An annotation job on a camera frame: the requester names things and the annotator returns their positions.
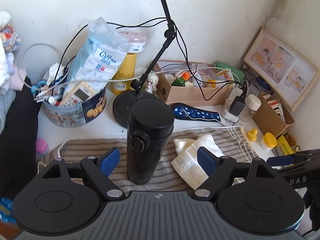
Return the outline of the green orange capped bottle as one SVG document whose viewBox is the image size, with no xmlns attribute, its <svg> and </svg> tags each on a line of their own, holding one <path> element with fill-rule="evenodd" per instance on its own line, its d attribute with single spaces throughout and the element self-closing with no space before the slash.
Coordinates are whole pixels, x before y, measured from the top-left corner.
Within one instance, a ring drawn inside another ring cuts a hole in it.
<svg viewBox="0 0 320 240">
<path fill-rule="evenodd" d="M 185 83 L 189 80 L 190 74 L 189 72 L 181 72 L 178 74 L 176 79 L 171 83 L 171 86 L 175 87 L 185 87 Z"/>
</svg>

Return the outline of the white terry cloth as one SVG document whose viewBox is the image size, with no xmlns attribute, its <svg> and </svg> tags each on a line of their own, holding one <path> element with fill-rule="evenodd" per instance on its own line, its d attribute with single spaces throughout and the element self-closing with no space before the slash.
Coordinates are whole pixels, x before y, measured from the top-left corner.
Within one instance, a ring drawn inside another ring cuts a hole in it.
<svg viewBox="0 0 320 240">
<path fill-rule="evenodd" d="M 178 175 L 193 189 L 196 190 L 208 179 L 208 175 L 197 161 L 197 150 L 203 146 L 217 157 L 223 153 L 210 134 L 193 139 L 175 139 L 177 157 L 171 162 Z"/>
</svg>

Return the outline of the yellow capped small jar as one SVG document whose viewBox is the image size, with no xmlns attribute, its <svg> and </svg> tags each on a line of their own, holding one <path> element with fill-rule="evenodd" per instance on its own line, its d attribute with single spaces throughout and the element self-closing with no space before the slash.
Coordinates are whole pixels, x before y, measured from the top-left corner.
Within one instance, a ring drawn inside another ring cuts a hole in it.
<svg viewBox="0 0 320 240">
<path fill-rule="evenodd" d="M 276 147 L 276 145 L 277 145 L 277 139 L 270 132 L 265 133 L 260 140 L 260 146 L 266 152 L 271 151 L 273 148 Z"/>
</svg>

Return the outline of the pink capped bottle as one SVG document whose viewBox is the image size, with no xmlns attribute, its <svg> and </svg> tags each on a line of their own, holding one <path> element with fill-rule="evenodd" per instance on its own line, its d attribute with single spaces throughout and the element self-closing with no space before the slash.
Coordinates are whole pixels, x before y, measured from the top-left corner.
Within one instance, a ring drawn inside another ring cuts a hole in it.
<svg viewBox="0 0 320 240">
<path fill-rule="evenodd" d="M 49 146 L 47 144 L 47 141 L 42 138 L 38 138 L 36 140 L 36 160 L 40 161 L 48 153 L 49 153 Z"/>
</svg>

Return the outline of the brown cardboard box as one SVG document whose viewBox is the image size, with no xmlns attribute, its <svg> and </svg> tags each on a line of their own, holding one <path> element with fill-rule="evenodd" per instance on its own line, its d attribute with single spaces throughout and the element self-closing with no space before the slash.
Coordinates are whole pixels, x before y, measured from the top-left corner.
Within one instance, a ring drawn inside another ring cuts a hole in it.
<svg viewBox="0 0 320 240">
<path fill-rule="evenodd" d="M 202 62 L 192 62 L 190 67 L 182 61 L 164 61 L 159 60 L 153 68 L 153 71 L 158 75 L 159 82 L 157 84 L 158 97 L 167 105 L 181 102 L 191 106 L 213 106 L 223 105 L 227 97 L 232 91 L 232 86 L 223 88 L 203 87 L 195 84 L 193 87 L 177 87 L 172 86 L 165 77 L 167 74 L 174 75 L 180 70 L 188 71 L 197 69 L 200 72 L 214 76 L 217 70 L 212 65 Z"/>
</svg>

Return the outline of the white capped bottle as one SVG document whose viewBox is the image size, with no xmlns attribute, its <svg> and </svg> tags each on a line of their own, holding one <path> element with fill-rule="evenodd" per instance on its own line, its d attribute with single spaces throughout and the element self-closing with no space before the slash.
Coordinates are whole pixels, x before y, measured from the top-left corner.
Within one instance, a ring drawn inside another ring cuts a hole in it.
<svg viewBox="0 0 320 240">
<path fill-rule="evenodd" d="M 246 98 L 245 103 L 246 103 L 246 107 L 243 114 L 243 121 L 249 122 L 253 118 L 253 116 L 255 116 L 257 110 L 260 108 L 261 101 L 254 94 L 249 94 L 248 97 Z"/>
</svg>

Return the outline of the blue patterned pouch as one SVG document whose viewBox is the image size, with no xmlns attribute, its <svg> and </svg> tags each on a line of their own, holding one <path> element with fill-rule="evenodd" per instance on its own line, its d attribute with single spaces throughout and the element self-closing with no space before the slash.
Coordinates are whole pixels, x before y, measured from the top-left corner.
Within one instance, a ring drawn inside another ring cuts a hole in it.
<svg viewBox="0 0 320 240">
<path fill-rule="evenodd" d="M 206 111 L 180 102 L 171 105 L 171 109 L 178 120 L 216 122 L 223 126 L 218 112 Z"/>
</svg>

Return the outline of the framed baby photo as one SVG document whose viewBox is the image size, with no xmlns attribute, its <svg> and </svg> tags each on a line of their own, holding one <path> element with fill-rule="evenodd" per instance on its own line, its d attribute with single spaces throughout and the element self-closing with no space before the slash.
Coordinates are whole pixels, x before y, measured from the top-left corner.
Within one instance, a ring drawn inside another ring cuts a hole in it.
<svg viewBox="0 0 320 240">
<path fill-rule="evenodd" d="M 319 79 L 319 68 L 261 29 L 243 62 L 258 73 L 294 112 Z"/>
</svg>

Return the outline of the yellow rubber duck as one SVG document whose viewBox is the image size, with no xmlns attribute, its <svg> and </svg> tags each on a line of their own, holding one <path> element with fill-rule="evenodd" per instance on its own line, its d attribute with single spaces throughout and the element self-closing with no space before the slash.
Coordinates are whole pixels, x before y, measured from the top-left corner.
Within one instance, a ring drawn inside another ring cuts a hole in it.
<svg viewBox="0 0 320 240">
<path fill-rule="evenodd" d="M 252 130 L 248 131 L 247 137 L 248 137 L 249 141 L 256 141 L 257 134 L 258 134 L 258 130 L 256 128 L 253 128 Z"/>
</svg>

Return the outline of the black garment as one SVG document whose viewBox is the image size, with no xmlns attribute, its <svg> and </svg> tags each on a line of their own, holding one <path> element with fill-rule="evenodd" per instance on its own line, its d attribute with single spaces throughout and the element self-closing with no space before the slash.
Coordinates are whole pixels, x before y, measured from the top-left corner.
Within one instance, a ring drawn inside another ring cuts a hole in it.
<svg viewBox="0 0 320 240">
<path fill-rule="evenodd" d="M 13 200 L 36 176 L 36 140 L 41 105 L 24 86 L 7 113 L 1 133 L 1 197 Z"/>
</svg>

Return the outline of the blue white tissue pack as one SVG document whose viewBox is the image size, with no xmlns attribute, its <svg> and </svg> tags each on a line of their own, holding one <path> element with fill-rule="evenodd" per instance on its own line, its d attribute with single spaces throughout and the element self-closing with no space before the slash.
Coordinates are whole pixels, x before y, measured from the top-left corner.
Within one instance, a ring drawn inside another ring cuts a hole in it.
<svg viewBox="0 0 320 240">
<path fill-rule="evenodd" d="M 131 43 L 100 17 L 88 24 L 87 40 L 71 64 L 64 94 L 85 82 L 99 93 L 114 77 Z"/>
</svg>

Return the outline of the round cookie tin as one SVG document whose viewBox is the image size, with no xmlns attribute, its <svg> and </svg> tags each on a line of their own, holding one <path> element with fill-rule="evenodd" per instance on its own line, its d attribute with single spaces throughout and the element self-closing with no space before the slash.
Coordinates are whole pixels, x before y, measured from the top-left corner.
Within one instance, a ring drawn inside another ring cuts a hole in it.
<svg viewBox="0 0 320 240">
<path fill-rule="evenodd" d="M 106 88 L 91 99 L 69 107 L 59 107 L 43 102 L 48 119 L 60 127 L 79 127 L 96 119 L 107 103 Z"/>
</svg>

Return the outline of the black charger plug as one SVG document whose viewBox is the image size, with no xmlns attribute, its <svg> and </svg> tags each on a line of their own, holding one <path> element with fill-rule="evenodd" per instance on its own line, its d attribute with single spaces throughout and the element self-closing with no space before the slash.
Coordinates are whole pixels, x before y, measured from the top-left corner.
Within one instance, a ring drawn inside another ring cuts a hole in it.
<svg viewBox="0 0 320 240">
<path fill-rule="evenodd" d="M 229 107 L 229 112 L 234 116 L 239 116 L 245 107 L 245 99 L 241 96 L 236 96 Z"/>
</svg>

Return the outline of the yellow cylindrical canister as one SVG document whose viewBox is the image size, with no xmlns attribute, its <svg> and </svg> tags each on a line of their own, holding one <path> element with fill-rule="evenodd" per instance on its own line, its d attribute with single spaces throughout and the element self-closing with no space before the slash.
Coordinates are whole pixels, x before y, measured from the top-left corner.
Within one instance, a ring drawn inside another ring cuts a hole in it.
<svg viewBox="0 0 320 240">
<path fill-rule="evenodd" d="M 137 54 L 128 53 L 120 65 L 119 70 L 114 75 L 113 80 L 116 82 L 111 83 L 111 92 L 119 95 L 123 92 L 130 90 L 130 82 L 127 79 L 133 78 L 135 75 Z"/>
</svg>

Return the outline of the green pouch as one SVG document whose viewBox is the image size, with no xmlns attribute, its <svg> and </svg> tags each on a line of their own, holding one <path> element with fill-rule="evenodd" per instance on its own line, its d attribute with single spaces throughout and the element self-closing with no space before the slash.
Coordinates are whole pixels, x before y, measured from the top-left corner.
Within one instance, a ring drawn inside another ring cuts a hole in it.
<svg viewBox="0 0 320 240">
<path fill-rule="evenodd" d="M 244 72 L 238 68 L 230 66 L 226 63 L 216 61 L 214 66 L 218 70 L 229 69 L 232 72 L 233 78 L 235 81 L 242 82 L 245 78 Z"/>
</svg>

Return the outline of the pink lidded cream jar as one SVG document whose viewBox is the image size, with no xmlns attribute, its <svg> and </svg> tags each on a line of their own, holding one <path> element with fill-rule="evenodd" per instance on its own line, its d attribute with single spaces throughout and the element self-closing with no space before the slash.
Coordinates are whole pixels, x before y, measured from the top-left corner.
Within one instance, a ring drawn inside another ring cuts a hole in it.
<svg viewBox="0 0 320 240">
<path fill-rule="evenodd" d="M 144 47 L 146 44 L 146 36 L 143 35 L 142 33 L 139 33 L 136 31 L 124 30 L 124 31 L 119 31 L 119 34 L 127 38 L 131 44 L 128 53 L 136 54 L 144 50 Z"/>
</svg>

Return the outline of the small doll figurine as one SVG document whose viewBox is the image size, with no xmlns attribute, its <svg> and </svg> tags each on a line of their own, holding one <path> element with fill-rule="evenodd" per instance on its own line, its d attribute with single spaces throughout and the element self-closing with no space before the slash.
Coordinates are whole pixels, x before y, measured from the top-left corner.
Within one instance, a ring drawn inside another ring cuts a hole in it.
<svg viewBox="0 0 320 240">
<path fill-rule="evenodd" d="M 152 94 L 153 92 L 155 92 L 157 90 L 157 84 L 159 82 L 159 77 L 157 74 L 151 74 L 148 76 L 147 80 L 146 80 L 146 87 L 145 87 L 145 91 L 147 93 Z"/>
</svg>

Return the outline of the white power strip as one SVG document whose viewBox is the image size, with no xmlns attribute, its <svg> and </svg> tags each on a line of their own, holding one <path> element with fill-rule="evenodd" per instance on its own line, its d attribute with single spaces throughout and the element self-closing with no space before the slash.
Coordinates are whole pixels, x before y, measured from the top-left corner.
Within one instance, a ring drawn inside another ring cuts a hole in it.
<svg viewBox="0 0 320 240">
<path fill-rule="evenodd" d="M 222 117 L 230 124 L 239 121 L 240 113 L 245 107 L 246 92 L 243 88 L 232 88 L 222 108 Z"/>
</svg>

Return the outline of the small open cardboard box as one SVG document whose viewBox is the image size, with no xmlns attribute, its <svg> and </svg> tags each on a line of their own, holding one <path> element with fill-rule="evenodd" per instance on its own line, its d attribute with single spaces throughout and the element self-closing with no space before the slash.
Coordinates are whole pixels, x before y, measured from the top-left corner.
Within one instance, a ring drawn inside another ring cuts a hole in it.
<svg viewBox="0 0 320 240">
<path fill-rule="evenodd" d="M 263 134 L 270 132 L 277 138 L 281 134 L 287 132 L 295 121 L 291 116 L 291 113 L 285 107 L 283 107 L 284 119 L 282 119 L 268 104 L 264 95 L 266 95 L 266 93 L 259 93 L 258 95 L 261 106 L 253 116 L 253 121 Z"/>
</svg>

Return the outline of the black thermos bottle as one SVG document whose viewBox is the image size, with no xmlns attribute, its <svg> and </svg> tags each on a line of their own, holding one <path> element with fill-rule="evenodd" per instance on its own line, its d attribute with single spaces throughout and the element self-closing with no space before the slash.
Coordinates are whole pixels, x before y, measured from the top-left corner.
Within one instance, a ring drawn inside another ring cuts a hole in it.
<svg viewBox="0 0 320 240">
<path fill-rule="evenodd" d="M 174 129 L 172 109 L 159 100 L 135 103 L 127 122 L 126 175 L 143 185 L 152 177 Z"/>
</svg>

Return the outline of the white remote control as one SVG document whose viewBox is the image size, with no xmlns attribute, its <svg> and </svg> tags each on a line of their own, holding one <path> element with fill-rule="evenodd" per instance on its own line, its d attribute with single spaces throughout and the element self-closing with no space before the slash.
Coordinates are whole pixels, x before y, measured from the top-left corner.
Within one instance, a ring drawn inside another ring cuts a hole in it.
<svg viewBox="0 0 320 240">
<path fill-rule="evenodd" d="M 86 82 L 80 82 L 62 98 L 59 107 L 70 107 L 83 103 L 94 95 L 95 91 Z"/>
</svg>

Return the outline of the pile of clothes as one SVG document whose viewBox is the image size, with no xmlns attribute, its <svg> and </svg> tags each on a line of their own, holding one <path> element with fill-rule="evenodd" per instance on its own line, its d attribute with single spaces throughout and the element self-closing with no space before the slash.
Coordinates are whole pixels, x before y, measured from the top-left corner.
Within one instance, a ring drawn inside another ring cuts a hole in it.
<svg viewBox="0 0 320 240">
<path fill-rule="evenodd" d="M 14 52 L 18 50 L 21 39 L 16 33 L 11 15 L 1 11 L 1 96 L 6 96 L 10 89 L 21 91 L 26 71 L 17 70 L 14 64 Z"/>
</svg>

